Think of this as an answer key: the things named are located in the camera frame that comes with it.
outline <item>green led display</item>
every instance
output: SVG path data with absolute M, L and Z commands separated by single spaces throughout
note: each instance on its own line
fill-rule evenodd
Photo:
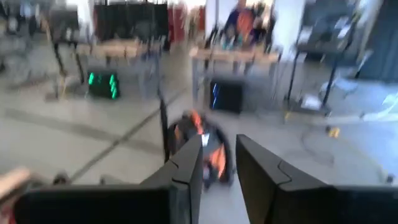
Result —
M 114 81 L 114 75 L 111 75 L 111 78 L 109 79 L 109 85 L 111 86 L 112 99 L 116 99 L 116 96 L 118 95 L 118 89 L 116 88 L 116 82 Z
M 119 97 L 119 80 L 114 73 L 89 72 L 88 84 L 89 92 L 93 96 L 106 97 L 112 100 Z
M 89 84 L 89 85 L 92 85 L 93 82 L 94 82 L 94 73 L 90 73 L 90 77 L 89 77 L 89 79 L 88 79 L 88 84 Z

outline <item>floor line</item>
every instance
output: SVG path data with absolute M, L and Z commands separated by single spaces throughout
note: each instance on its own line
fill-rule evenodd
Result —
M 180 98 L 186 91 L 188 90 L 187 87 L 185 87 L 182 91 L 178 92 L 175 96 L 171 97 L 169 101 L 166 102 L 166 106 L 168 107 L 171 105 L 173 102 L 175 102 L 178 98 Z M 131 136 L 136 134 L 141 128 L 143 128 L 147 123 L 149 123 L 153 118 L 155 118 L 158 114 L 160 113 L 160 109 L 156 109 L 153 111 L 150 115 L 148 115 L 146 118 L 144 118 L 140 123 L 136 124 L 133 126 L 126 134 L 121 136 L 119 139 L 115 140 L 112 142 L 112 144 L 107 147 L 105 150 L 100 152 L 97 156 L 92 158 L 89 162 L 87 162 L 82 168 L 78 169 L 72 176 L 71 176 L 71 181 L 75 181 L 79 179 L 82 175 L 84 175 L 86 172 L 88 172 L 95 164 L 97 164 L 99 161 L 104 159 L 107 155 L 109 155 L 111 152 L 113 152 L 116 147 L 126 141 L 128 141 Z
M 7 119 L 12 119 L 14 121 L 34 124 L 45 128 L 63 131 L 65 133 L 74 134 L 77 136 L 92 138 L 99 141 L 114 142 L 115 140 L 122 138 L 122 136 L 119 134 L 109 133 L 85 124 L 75 124 L 55 118 L 48 118 L 37 114 L 31 114 L 17 109 L 6 109 L 4 117 Z M 160 146 L 157 146 L 156 144 L 145 140 L 129 139 L 128 141 L 123 143 L 123 146 L 126 146 L 130 149 L 151 153 L 154 155 L 159 155 L 160 152 L 163 153 L 163 150 Z

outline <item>black box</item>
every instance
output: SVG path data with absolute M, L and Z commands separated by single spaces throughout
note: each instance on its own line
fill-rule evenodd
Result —
M 115 70 L 88 69 L 88 92 L 92 96 L 115 100 L 120 96 L 119 79 Z
M 50 32 L 54 43 L 76 42 L 74 33 L 79 32 L 79 17 L 76 9 L 52 9 L 50 12 Z
M 210 108 L 240 114 L 243 105 L 242 80 L 213 78 L 210 82 Z

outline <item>yellow object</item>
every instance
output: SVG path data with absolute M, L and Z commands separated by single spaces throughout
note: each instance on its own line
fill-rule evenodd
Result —
M 340 128 L 331 128 L 329 131 L 329 137 L 338 138 L 340 134 Z
M 66 89 L 67 89 L 67 84 L 66 84 L 66 81 L 65 81 L 65 77 L 61 78 L 61 89 L 62 89 L 61 97 L 64 98 L 65 97 L 65 92 L 66 92 Z
M 290 112 L 286 112 L 285 113 L 285 121 L 288 120 L 290 118 Z

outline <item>metal stand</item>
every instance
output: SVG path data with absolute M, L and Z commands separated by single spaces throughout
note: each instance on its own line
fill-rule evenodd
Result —
M 78 72 L 79 72 L 79 79 L 80 79 L 80 84 L 85 83 L 85 74 L 83 71 L 83 66 L 81 65 L 81 60 L 80 56 L 76 53 L 77 50 L 77 42 L 74 43 L 69 43 L 68 45 L 73 45 L 73 54 L 75 55 L 75 61 L 78 67 Z M 57 59 L 58 67 L 60 68 L 60 73 L 63 77 L 67 75 L 67 71 L 65 70 L 65 66 L 63 65 L 62 58 L 59 52 L 59 43 L 53 43 L 53 51 L 55 54 L 55 58 Z
M 291 99 L 291 96 L 292 96 L 292 89 L 293 89 L 293 83 L 294 83 L 295 72 L 296 72 L 296 67 L 297 67 L 297 59 L 299 57 L 299 54 L 300 54 L 300 52 L 297 52 L 296 56 L 294 57 L 293 70 L 292 70 L 292 75 L 290 77 L 289 90 L 288 90 L 287 96 L 286 96 L 286 100 L 287 100 L 288 104 L 290 104 L 290 99 Z M 325 108 L 327 103 L 328 103 L 330 90 L 331 90 L 332 85 L 333 85 L 333 80 L 335 79 L 335 76 L 336 76 L 336 70 L 337 70 L 337 66 L 338 66 L 338 62 L 339 62 L 338 58 L 339 58 L 339 56 L 336 56 L 335 60 L 333 62 L 333 66 L 332 66 L 332 69 L 331 69 L 328 86 L 326 88 L 326 93 L 325 93 L 325 96 L 323 97 L 323 100 L 322 100 L 322 108 Z

